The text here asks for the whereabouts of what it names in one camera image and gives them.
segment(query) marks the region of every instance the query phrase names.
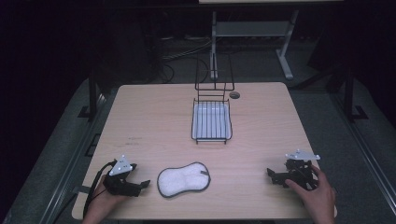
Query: human hand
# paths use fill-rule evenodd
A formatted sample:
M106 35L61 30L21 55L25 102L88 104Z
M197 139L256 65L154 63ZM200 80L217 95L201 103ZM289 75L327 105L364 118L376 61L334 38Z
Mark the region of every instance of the human hand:
M303 199L305 208L316 224L333 224L335 193L329 184L326 175L318 167L311 165L312 170L318 176L318 187L308 191L287 179L285 183Z
M117 204L126 201L128 196L113 195L106 190L103 181L105 175L102 175L98 186L92 196L92 201L88 207L87 214L82 220L83 224L96 224L102 221L110 212L116 207Z

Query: wire rack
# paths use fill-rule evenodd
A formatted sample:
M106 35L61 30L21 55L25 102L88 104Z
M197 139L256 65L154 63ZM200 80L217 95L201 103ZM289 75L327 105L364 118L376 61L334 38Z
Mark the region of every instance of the wire rack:
M229 70L220 71L215 67L208 71L199 69L197 58L197 98L193 101L191 125L191 137L197 144L203 141L222 141L225 144L233 135L230 100L225 99L225 93L234 90L234 82L230 55L227 59ZM199 81L202 76L206 78L208 73L216 75L210 78L210 81Z

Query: white sponge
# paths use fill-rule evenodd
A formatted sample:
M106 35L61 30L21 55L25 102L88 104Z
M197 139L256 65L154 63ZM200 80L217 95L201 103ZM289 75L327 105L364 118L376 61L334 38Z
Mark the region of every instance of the white sponge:
M158 190L164 198L186 191L202 191L209 187L210 175L200 162L179 168L167 168L158 175Z

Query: wooden table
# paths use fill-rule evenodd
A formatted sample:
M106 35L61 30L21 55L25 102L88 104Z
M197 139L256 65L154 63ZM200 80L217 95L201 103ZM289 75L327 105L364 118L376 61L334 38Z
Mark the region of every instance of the wooden table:
M133 85L119 89L83 185L90 186L108 161L125 155L137 163L128 181L151 180L137 198L121 204L117 219L279 219L309 218L290 189L273 185L266 168L285 172L285 154L312 151L286 86L236 83L230 99L233 137L224 143L191 139L193 84ZM208 189L163 198L159 173L169 167L203 163ZM80 193L73 217L82 219L87 194Z

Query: white tray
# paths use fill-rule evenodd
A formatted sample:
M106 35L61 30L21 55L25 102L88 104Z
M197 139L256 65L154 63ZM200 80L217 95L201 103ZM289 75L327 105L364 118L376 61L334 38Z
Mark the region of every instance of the white tray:
M194 105L192 139L220 141L232 136L230 112L223 102L200 102Z

